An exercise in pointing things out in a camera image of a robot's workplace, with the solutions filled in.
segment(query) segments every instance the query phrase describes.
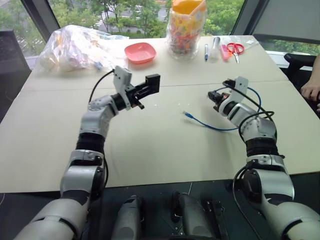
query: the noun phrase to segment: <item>red scissors handle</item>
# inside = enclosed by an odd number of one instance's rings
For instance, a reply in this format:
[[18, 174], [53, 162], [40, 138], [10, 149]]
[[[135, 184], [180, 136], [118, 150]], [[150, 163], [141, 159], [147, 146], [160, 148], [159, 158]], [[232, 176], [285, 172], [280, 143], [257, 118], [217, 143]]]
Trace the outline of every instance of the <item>red scissors handle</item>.
[[245, 47], [242, 44], [236, 43], [236, 42], [230, 42], [230, 43], [227, 44], [226, 47], [233, 54], [237, 53], [237, 54], [240, 55], [245, 51]]

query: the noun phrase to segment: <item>beige table surface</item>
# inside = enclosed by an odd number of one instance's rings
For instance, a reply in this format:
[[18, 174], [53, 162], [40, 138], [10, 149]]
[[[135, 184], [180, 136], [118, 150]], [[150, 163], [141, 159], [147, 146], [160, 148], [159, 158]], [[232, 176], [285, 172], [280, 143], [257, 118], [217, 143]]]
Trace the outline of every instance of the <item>beige table surface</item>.
[[[90, 76], [87, 73], [86, 79], [94, 83], [97, 79]], [[276, 65], [270, 66], [268, 76], [258, 79], [278, 80], [250, 79], [249, 85], [260, 93], [263, 107], [276, 113], [278, 148], [286, 156], [289, 173], [319, 171], [319, 119]], [[45, 84], [35, 84], [32, 73], [0, 124], [0, 192], [59, 190], [92, 87], [85, 88], [85, 78], [80, 79], [78, 84], [72, 77], [72, 89], [70, 78], [56, 78], [60, 85], [68, 83], [66, 89], [58, 89], [52, 76], [43, 76], [42, 80], [52, 86], [49, 90]], [[30, 80], [37, 90], [30, 88]], [[212, 109], [214, 104], [207, 98], [208, 91], [219, 87], [220, 83], [165, 86], [162, 82], [158, 94], [141, 101], [145, 109], [121, 111], [110, 124], [105, 144], [110, 172], [107, 186], [233, 178], [246, 163], [246, 147], [238, 132], [217, 132], [182, 114], [188, 111], [215, 127], [232, 127]], [[95, 97], [113, 93], [114, 89], [102, 86]]]
[[[150, 74], [161, 75], [161, 86], [218, 84], [227, 78], [236, 76], [245, 77], [250, 82], [274, 82], [287, 79], [259, 44], [252, 46], [245, 51], [245, 54], [240, 55], [239, 64], [236, 63], [234, 57], [230, 58], [227, 63], [219, 59], [217, 63], [213, 64], [205, 62], [204, 57], [204, 46], [212, 43], [212, 36], [200, 39], [199, 52], [191, 62], [179, 62], [172, 58], [167, 51], [164, 38], [117, 41], [121, 48], [141, 41], [148, 42], [157, 52], [156, 57], [150, 63], [142, 65], [129, 63], [128, 68], [132, 71], [131, 82], [133, 85], [143, 82], [145, 76]], [[92, 89], [104, 73], [96, 70], [79, 70], [57, 75], [48, 73], [41, 65], [37, 64], [26, 81], [23, 91]], [[101, 82], [100, 87], [113, 89], [113, 77], [110, 76], [107, 79]]]

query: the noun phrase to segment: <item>clear plastic bag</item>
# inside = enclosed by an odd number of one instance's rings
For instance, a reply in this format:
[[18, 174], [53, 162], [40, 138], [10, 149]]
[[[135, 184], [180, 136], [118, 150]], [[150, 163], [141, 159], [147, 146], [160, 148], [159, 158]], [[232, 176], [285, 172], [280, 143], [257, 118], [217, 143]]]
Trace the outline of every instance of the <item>clear plastic bag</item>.
[[191, 60], [198, 52], [198, 43], [206, 21], [207, 4], [203, 0], [190, 14], [169, 12], [166, 43], [171, 55], [179, 60]]
[[127, 36], [110, 35], [103, 31], [68, 25], [54, 31], [38, 61], [48, 71], [69, 72], [77, 69], [105, 69], [116, 65], [128, 67], [124, 47], [118, 39]]

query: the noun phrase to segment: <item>marker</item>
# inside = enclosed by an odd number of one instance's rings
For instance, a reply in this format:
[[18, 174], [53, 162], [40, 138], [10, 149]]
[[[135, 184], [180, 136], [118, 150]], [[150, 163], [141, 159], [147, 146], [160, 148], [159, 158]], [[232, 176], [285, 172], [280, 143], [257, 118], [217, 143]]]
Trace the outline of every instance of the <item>marker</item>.
[[230, 52], [228, 51], [227, 45], [221, 44], [220, 45], [220, 52], [221, 52], [221, 57], [225, 62], [228, 62], [228, 59], [232, 56]]
[[208, 61], [208, 44], [204, 45], [204, 60]]

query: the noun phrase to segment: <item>red bowl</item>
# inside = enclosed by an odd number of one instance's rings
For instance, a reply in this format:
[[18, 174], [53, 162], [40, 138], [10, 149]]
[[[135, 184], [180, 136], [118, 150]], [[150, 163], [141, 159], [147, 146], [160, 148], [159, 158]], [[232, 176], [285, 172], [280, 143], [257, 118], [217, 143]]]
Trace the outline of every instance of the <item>red bowl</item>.
[[124, 52], [128, 59], [135, 64], [144, 64], [155, 58], [157, 52], [153, 46], [146, 42], [139, 42], [127, 46]]

